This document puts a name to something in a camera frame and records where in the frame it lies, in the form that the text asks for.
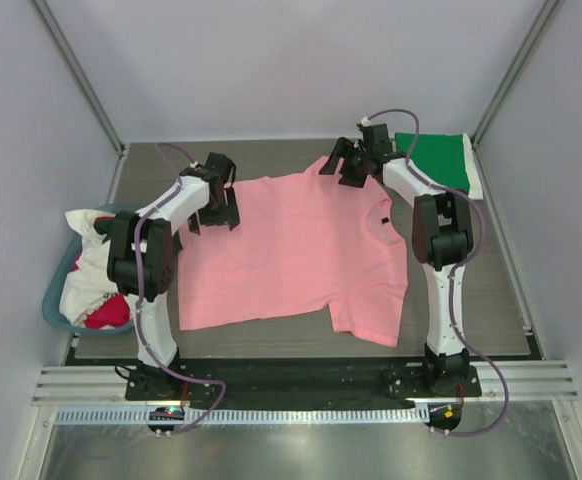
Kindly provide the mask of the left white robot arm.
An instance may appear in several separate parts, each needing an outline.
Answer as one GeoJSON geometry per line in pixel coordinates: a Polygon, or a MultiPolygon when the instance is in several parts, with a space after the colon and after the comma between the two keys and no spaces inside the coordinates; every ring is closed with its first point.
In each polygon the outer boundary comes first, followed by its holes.
{"type": "Polygon", "coordinates": [[[132,311],[137,366],[122,377],[128,400],[171,400],[191,381],[184,376],[174,340],[168,291],[177,276],[176,241],[183,226],[234,230],[240,224],[233,182],[237,167],[210,153],[204,164],[176,173],[175,184],[136,211],[115,214],[108,233],[107,276],[132,311]]]}

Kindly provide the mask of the pink t-shirt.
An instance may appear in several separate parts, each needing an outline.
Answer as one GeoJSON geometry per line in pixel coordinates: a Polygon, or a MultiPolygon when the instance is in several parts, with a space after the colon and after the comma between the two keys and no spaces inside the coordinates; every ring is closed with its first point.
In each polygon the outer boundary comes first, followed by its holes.
{"type": "Polygon", "coordinates": [[[397,345],[408,268],[392,201],[375,181],[355,188],[320,174],[323,162],[236,183],[234,229],[181,228],[181,330],[326,308],[334,331],[397,345]]]}

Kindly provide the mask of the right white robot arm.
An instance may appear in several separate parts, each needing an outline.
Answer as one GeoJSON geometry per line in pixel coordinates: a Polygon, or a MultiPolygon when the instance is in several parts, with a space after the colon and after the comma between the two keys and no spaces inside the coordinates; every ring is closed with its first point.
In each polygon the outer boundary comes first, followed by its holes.
{"type": "Polygon", "coordinates": [[[424,359],[416,379],[435,396],[456,396],[470,371],[462,333],[462,281],[474,249],[470,198],[432,180],[409,152],[398,152],[385,124],[365,117],[357,128],[361,138],[338,138],[319,173],[338,173],[340,184],[357,188],[372,177],[412,207],[412,251],[423,268],[429,301],[424,359]]]}

